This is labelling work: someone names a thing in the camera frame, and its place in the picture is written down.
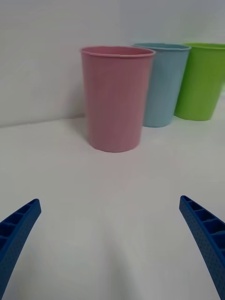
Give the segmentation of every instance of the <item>white table surface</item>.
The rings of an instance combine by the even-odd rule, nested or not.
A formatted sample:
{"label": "white table surface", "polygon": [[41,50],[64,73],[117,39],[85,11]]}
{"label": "white table surface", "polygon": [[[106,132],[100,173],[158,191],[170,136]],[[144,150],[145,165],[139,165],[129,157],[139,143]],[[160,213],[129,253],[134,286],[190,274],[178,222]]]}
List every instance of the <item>white table surface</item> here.
{"label": "white table surface", "polygon": [[3,300],[219,300],[179,200],[225,220],[225,102],[208,122],[143,128],[124,153],[91,148],[85,128],[0,129],[0,219],[42,207]]}

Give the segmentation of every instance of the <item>white wall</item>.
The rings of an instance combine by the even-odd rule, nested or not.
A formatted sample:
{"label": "white wall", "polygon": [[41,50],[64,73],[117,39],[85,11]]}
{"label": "white wall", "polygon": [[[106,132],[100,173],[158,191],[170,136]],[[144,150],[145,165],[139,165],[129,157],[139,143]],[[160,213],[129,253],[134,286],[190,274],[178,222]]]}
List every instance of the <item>white wall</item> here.
{"label": "white wall", "polygon": [[79,49],[120,44],[117,0],[0,1],[0,126],[83,113]]}
{"label": "white wall", "polygon": [[81,115],[79,49],[225,42],[224,0],[1,0],[0,126]]}
{"label": "white wall", "polygon": [[225,43],[223,0],[120,0],[127,43]]}

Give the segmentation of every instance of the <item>textured gripper surface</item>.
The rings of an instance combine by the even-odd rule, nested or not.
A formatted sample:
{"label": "textured gripper surface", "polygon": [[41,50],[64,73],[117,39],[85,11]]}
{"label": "textured gripper surface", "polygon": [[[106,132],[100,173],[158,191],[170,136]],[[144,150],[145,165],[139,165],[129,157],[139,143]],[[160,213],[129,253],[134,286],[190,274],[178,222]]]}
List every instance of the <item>textured gripper surface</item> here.
{"label": "textured gripper surface", "polygon": [[40,202],[34,199],[0,223],[0,299],[40,213]]}

